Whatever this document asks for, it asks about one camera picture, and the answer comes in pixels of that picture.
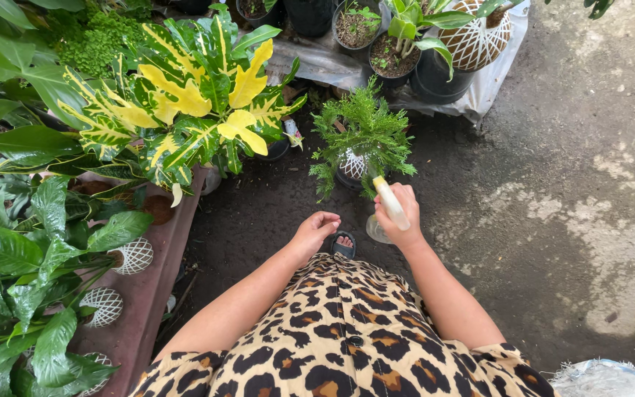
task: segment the fern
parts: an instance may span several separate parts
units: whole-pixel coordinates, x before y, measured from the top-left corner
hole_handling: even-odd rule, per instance
[[[334,188],[334,173],[345,161],[348,150],[364,157],[369,167],[383,176],[384,167],[393,172],[413,175],[416,168],[407,164],[410,155],[410,140],[403,132],[408,126],[406,111],[389,111],[384,99],[375,98],[381,86],[376,87],[376,76],[369,79],[366,87],[355,88],[339,101],[324,103],[320,114],[312,114],[315,119],[313,132],[318,132],[327,147],[313,152],[314,160],[323,160],[311,166],[309,175],[317,176],[317,194],[322,194],[320,203],[330,197]],[[340,121],[345,128],[340,132],[334,122]],[[362,176],[363,191],[360,196],[373,199],[376,191],[371,178]]]

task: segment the foot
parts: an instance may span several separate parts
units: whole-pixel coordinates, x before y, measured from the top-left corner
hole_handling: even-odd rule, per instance
[[[354,243],[352,243],[352,240],[350,240],[349,237],[339,236],[336,243],[338,243],[339,245],[344,245],[347,248],[352,248],[354,246]]]

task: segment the croton plant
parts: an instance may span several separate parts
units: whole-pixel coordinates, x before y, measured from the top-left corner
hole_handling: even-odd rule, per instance
[[[242,168],[239,152],[268,154],[267,142],[281,138],[281,118],[305,103],[284,104],[281,89],[299,67],[295,58],[282,84],[267,87],[265,62],[273,53],[271,26],[237,41],[237,25],[224,4],[212,19],[166,20],[166,27],[144,24],[145,41],[114,62],[115,87],[93,87],[67,68],[65,79],[87,101],[81,112],[61,108],[86,123],[80,143],[86,152],[110,161],[124,149],[154,184],[192,194],[190,168],[212,162],[233,173]],[[130,63],[137,74],[127,76]],[[143,145],[133,143],[143,139]]]

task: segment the woman's right hand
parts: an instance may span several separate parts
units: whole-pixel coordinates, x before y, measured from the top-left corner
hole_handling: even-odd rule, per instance
[[[401,203],[403,212],[406,213],[406,217],[410,221],[410,228],[400,230],[398,226],[389,219],[384,206],[380,203],[379,196],[374,198],[376,220],[379,221],[379,225],[384,228],[386,236],[388,236],[401,251],[405,251],[413,245],[425,241],[423,233],[420,231],[420,209],[416,201],[416,194],[413,193],[413,188],[410,185],[395,183],[390,185],[390,187],[391,191],[399,200],[399,203]]]

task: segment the sandal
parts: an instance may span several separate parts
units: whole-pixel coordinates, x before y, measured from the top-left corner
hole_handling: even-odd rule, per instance
[[[352,241],[352,247],[345,247],[342,244],[338,244],[338,237],[348,237]],[[336,252],[339,252],[348,259],[354,259],[354,255],[356,255],[357,253],[357,241],[354,239],[354,236],[350,232],[340,230],[334,234],[334,237],[332,238],[332,247],[330,253],[334,255]]]

